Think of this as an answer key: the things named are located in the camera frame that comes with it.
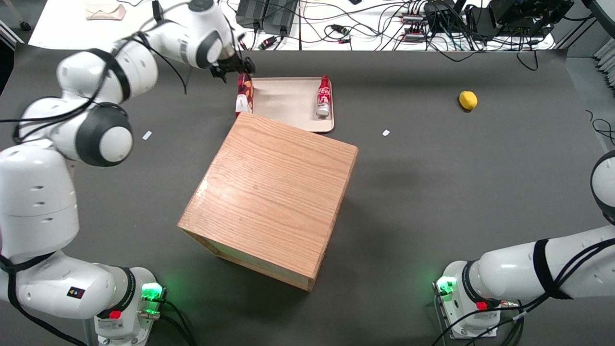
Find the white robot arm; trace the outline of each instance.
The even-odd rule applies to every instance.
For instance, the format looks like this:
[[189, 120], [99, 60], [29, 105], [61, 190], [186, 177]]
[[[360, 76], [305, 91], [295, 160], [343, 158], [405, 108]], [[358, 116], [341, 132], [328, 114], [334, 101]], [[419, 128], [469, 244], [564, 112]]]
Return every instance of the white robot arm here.
[[[453, 338], [485, 332], [496, 336], [500, 311], [492, 309], [508, 300], [615, 296], [615, 151], [598, 160], [590, 185], [610, 225], [490, 251], [446, 267], [435, 288]], [[578, 264], [573, 275], [568, 274], [570, 263]]]
[[186, 21], [160, 21], [144, 33], [64, 59], [57, 68], [61, 97], [24, 109], [15, 146], [0, 153], [0, 299], [65, 340], [84, 343], [29, 316], [95, 319], [103, 345], [144, 345], [164, 291], [144, 268], [91, 264], [61, 249], [79, 231], [72, 172], [77, 162], [115, 166], [130, 154], [132, 130], [120, 103], [157, 80], [151, 52], [209, 68], [254, 72], [235, 52], [229, 23], [213, 0], [192, 0]]

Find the wood grain surface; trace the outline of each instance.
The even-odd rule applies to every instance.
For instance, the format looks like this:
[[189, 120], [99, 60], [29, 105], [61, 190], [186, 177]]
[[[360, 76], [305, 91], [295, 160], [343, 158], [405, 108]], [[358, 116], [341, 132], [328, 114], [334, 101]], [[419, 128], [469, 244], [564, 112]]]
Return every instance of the wood grain surface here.
[[242, 113], [178, 226], [313, 281], [357, 153], [353, 145]]

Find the green indicator light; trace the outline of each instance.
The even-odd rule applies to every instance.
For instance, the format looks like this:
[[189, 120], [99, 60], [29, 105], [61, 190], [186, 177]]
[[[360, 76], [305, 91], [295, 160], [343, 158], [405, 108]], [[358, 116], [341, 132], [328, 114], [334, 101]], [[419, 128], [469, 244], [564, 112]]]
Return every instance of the green indicator light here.
[[158, 299], [162, 296], [162, 286], [158, 283], [146, 283], [141, 287], [141, 298]]
[[453, 290], [457, 287], [457, 279], [452, 276], [443, 276], [438, 279], [436, 285], [440, 289], [441, 293], [451, 294]]

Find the white tray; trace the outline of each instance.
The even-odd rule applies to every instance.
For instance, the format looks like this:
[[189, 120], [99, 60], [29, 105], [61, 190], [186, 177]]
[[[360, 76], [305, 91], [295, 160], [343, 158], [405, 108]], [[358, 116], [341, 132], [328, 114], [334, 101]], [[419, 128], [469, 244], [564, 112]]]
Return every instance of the white tray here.
[[333, 130], [333, 88], [329, 116], [319, 119], [316, 115], [320, 77], [252, 78], [252, 83], [252, 113], [310, 132]]

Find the lemon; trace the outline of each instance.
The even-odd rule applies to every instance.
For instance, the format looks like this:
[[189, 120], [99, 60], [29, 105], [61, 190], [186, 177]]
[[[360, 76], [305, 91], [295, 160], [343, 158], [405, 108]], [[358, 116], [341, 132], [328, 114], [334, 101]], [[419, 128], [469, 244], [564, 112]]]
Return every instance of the lemon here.
[[463, 108], [471, 111], [478, 104], [478, 98], [476, 98], [476, 94], [471, 91], [462, 91], [459, 95], [459, 103]]

